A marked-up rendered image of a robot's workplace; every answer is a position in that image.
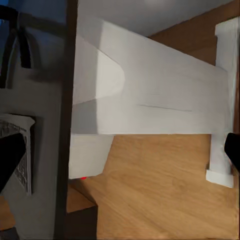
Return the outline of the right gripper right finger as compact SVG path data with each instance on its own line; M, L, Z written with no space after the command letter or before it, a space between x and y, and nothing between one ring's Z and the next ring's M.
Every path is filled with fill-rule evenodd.
M240 172L240 134L228 134L224 145L224 151Z

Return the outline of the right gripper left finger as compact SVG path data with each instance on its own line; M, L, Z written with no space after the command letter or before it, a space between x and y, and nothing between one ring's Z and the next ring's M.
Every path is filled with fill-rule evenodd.
M0 137L0 194L26 152L22 133Z

